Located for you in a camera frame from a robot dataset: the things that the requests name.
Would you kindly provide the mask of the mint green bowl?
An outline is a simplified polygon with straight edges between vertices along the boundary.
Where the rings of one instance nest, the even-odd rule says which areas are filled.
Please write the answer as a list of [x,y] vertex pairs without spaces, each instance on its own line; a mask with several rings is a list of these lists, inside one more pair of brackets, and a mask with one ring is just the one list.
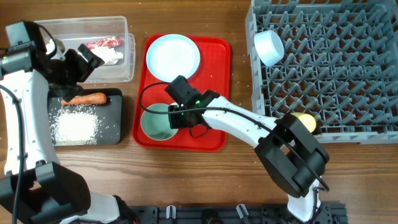
[[144,134],[155,141],[165,141],[174,137],[178,129],[170,127],[167,114],[157,114],[144,111],[141,116],[141,128]]

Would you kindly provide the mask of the red plastic tray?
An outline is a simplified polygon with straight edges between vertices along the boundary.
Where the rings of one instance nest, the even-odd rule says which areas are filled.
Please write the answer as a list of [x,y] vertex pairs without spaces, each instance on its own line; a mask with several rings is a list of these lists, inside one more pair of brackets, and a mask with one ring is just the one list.
[[[200,92],[213,90],[225,98],[229,97],[229,81],[231,68],[231,47],[227,41],[215,37],[190,36],[200,51],[200,64],[195,74],[188,79],[192,87]],[[141,116],[144,110],[136,103],[132,136],[143,147],[162,149],[178,149],[188,151],[215,152],[226,142],[227,134],[219,130],[206,130],[204,126],[192,129],[179,129],[168,140],[156,141],[147,137],[141,128]]]

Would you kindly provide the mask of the orange carrot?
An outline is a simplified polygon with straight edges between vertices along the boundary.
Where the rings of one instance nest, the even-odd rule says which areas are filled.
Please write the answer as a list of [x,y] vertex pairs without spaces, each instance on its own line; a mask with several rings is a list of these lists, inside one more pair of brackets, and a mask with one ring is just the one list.
[[70,101],[62,100],[62,105],[103,105],[107,102],[104,93],[92,93],[85,96],[76,96]]

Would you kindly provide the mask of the clear plastic waste bin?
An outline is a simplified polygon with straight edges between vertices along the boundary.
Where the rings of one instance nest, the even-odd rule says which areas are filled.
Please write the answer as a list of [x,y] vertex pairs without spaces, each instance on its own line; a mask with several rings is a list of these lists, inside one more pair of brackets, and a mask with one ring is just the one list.
[[94,42],[112,36],[121,39],[115,51],[123,58],[114,65],[102,65],[86,79],[87,83],[129,82],[135,66],[135,38],[128,31],[127,19],[123,16],[79,17],[69,19],[41,20],[54,38],[60,40],[66,49],[76,50],[80,44]]

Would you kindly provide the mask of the white rice grains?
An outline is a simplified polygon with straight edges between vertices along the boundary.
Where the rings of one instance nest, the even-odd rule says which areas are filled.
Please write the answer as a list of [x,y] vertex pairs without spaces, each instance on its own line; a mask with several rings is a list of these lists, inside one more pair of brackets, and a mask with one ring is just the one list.
[[54,146],[94,145],[108,128],[97,106],[61,106],[48,112]]

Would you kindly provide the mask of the large light blue plate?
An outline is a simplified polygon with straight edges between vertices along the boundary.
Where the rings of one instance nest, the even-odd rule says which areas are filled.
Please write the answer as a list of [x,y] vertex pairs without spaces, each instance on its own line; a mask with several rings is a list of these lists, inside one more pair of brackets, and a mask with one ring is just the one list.
[[169,83],[179,75],[190,78],[197,71],[200,61],[196,43],[180,34],[167,34],[155,39],[146,53],[146,65],[151,74]]

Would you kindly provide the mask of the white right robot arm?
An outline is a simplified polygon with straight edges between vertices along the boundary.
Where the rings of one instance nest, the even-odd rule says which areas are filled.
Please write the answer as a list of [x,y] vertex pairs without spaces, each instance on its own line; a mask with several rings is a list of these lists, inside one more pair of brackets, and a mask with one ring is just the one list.
[[215,91],[200,93],[183,76],[169,83],[165,91],[175,102],[167,112],[171,128],[203,125],[246,142],[254,148],[269,177],[287,193],[289,213],[302,223],[316,219],[321,205],[318,193],[329,189],[322,175],[330,157],[312,134],[317,125],[313,116],[261,116],[232,104]]

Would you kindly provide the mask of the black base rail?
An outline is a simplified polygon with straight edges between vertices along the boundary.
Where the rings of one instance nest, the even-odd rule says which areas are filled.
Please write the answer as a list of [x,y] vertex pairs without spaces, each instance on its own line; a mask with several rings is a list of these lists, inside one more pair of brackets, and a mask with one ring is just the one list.
[[[286,204],[266,204],[260,207],[239,204],[235,207],[131,207],[138,216],[139,223],[147,224],[206,224],[206,223],[252,223],[283,224],[300,223]],[[346,205],[323,202],[310,223],[348,224]]]

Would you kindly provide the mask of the white tissue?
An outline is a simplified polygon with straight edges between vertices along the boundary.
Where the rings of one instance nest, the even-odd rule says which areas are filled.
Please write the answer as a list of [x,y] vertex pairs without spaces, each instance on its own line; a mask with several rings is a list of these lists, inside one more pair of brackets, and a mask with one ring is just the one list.
[[96,47],[91,51],[104,61],[104,65],[116,65],[119,60],[124,58],[121,52],[117,52],[113,48]]

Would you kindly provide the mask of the red snack wrapper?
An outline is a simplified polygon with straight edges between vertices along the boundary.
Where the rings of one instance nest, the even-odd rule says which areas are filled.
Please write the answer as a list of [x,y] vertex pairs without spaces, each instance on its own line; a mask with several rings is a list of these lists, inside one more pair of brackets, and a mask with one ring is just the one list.
[[90,49],[95,49],[97,47],[106,47],[106,48],[113,48],[118,47],[122,44],[122,41],[119,36],[111,36],[100,40],[95,40],[92,42],[87,42],[85,45]]

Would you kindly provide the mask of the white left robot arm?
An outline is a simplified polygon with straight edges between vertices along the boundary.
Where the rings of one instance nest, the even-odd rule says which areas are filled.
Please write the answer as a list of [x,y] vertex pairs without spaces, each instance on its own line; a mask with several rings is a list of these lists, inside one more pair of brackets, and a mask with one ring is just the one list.
[[138,223],[116,195],[89,190],[85,179],[62,166],[47,114],[49,90],[70,101],[103,64],[85,45],[48,51],[44,26],[20,21],[6,27],[10,46],[1,55],[1,95],[6,112],[7,160],[1,205],[22,223]]

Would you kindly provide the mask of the black waste tray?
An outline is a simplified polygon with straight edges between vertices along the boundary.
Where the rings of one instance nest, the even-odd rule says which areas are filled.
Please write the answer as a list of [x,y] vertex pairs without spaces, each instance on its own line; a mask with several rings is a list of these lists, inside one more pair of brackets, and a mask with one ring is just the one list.
[[[103,105],[84,105],[97,106],[99,115],[105,117],[105,124],[108,125],[103,131],[103,137],[97,138],[97,143],[94,145],[113,145],[117,144],[121,138],[121,115],[123,110],[123,95],[121,90],[117,88],[103,88],[103,89],[85,89],[81,95],[89,95],[92,93],[104,93],[107,96],[107,102]],[[47,111],[52,108],[59,108],[62,98],[57,97],[50,92],[47,100]]]

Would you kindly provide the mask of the light blue bowl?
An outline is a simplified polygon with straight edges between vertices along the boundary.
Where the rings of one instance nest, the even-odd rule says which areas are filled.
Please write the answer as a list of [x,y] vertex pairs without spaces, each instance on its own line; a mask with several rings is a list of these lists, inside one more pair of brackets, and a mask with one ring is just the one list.
[[254,47],[261,62],[272,67],[284,57],[284,46],[276,32],[267,30],[254,36]]

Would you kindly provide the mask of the grey dishwasher rack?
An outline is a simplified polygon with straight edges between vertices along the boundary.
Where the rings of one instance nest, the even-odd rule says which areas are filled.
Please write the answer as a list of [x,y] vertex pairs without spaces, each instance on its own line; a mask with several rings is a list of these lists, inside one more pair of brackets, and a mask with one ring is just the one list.
[[[245,28],[253,112],[309,113],[320,142],[397,142],[395,1],[252,1]],[[272,67],[254,47],[267,30],[284,46]]]

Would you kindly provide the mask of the yellow plastic cup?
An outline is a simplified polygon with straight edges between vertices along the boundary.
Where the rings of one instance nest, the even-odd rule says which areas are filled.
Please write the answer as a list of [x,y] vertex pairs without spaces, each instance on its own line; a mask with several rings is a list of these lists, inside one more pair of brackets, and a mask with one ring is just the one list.
[[316,129],[317,122],[312,115],[306,113],[298,113],[298,112],[291,113],[291,115],[298,118],[310,133],[313,133],[314,130]]

